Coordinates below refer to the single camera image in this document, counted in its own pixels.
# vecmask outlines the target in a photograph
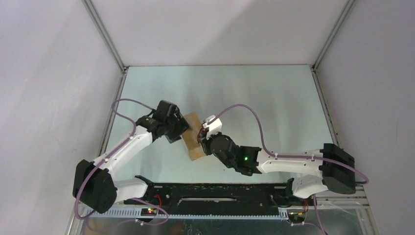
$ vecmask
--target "red wire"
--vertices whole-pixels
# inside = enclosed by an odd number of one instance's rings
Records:
[[[156,195],[154,195],[154,197],[157,197],[159,199],[159,207],[161,207],[161,198],[160,198],[160,195],[156,194]]]
[[[306,212],[308,212],[308,202],[307,202],[307,200],[304,200],[304,213],[306,213]]]
[[[200,131],[199,131],[199,133],[197,134],[197,136],[196,136],[196,139],[197,139],[197,142],[200,142],[200,134],[202,133],[204,131],[204,129],[203,128],[200,128]]]

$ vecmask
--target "reflective floor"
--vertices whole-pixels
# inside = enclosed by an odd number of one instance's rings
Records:
[[[354,210],[320,210],[324,229],[329,235],[362,235],[358,218]],[[306,222],[317,224],[313,210],[307,213]],[[90,225],[103,229],[125,219],[92,218]],[[97,234],[85,228],[85,235]],[[103,235],[321,235],[313,226],[291,227],[280,220],[203,220],[171,219],[157,226],[141,226],[139,223],[126,223],[114,229],[99,233]]]
[[[121,97],[153,107],[165,99],[176,103],[184,115],[196,112],[200,119],[236,103],[247,104],[259,115],[266,145],[274,151],[317,149],[332,141],[307,65],[130,67]],[[120,103],[118,111],[132,119],[148,113],[132,102]],[[261,146],[258,125],[248,110],[232,109],[221,120],[223,134],[236,144]],[[109,147],[130,129],[129,122],[116,117]],[[139,174],[154,182],[180,183],[283,183],[297,176],[284,172],[243,176],[214,156],[191,161],[183,141],[169,144],[165,138],[138,153],[115,179]]]

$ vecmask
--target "wooden block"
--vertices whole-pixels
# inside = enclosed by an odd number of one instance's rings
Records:
[[[197,142],[197,135],[202,128],[202,124],[200,123],[199,117],[195,112],[185,115],[184,118],[192,129],[185,131],[182,134],[182,138],[189,152],[189,157],[193,161],[200,157],[206,156],[203,152],[202,145]]]

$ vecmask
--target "white wall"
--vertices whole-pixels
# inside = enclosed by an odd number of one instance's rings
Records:
[[[358,1],[321,67],[383,235],[415,231],[415,1]]]
[[[0,1],[0,234],[63,234],[120,72],[80,0]]]
[[[123,62],[312,64],[347,0],[93,0]]]

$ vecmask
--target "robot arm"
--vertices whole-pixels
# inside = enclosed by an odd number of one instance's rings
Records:
[[[145,194],[147,184],[141,179],[113,180],[124,165],[159,137],[166,136],[167,140],[173,143],[180,140],[180,135],[190,128],[180,114],[179,108],[163,100],[156,110],[139,118],[136,126],[135,133],[133,135],[129,133],[126,137],[129,137],[129,140],[123,146],[118,144],[92,162],[82,160],[76,167],[72,192],[74,197],[77,196],[81,184],[91,170],[103,159],[105,160],[87,182],[80,197],[81,202],[99,213],[106,212],[115,202],[134,197],[140,198]],[[113,151],[115,152],[112,157],[107,159],[108,154]]]
[[[336,145],[326,143],[324,149],[300,153],[272,152],[274,156],[271,156],[259,147],[236,145],[229,136],[221,133],[222,123],[219,119],[208,124],[214,118],[215,116],[210,116],[204,121],[198,140],[206,155],[213,154],[227,168],[234,168],[247,176],[274,171],[306,174],[287,182],[287,195],[298,198],[308,198],[314,193],[326,190],[341,194],[356,192],[353,172],[314,159],[325,157],[354,167],[354,158]]]

